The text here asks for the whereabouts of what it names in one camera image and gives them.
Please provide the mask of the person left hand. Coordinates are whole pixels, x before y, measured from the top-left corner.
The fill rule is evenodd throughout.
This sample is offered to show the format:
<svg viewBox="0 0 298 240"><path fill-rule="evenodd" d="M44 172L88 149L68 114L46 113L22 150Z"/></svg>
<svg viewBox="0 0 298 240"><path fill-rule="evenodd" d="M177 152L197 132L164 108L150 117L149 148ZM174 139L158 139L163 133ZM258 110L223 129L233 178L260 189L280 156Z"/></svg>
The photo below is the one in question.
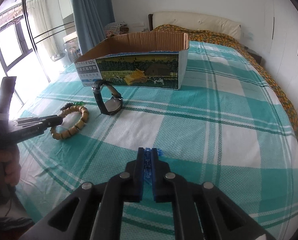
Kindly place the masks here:
<svg viewBox="0 0 298 240"><path fill-rule="evenodd" d="M19 183L21 172L19 159L20 152L17 144L0 149L0 163L3 167L5 184L16 186Z"/></svg>

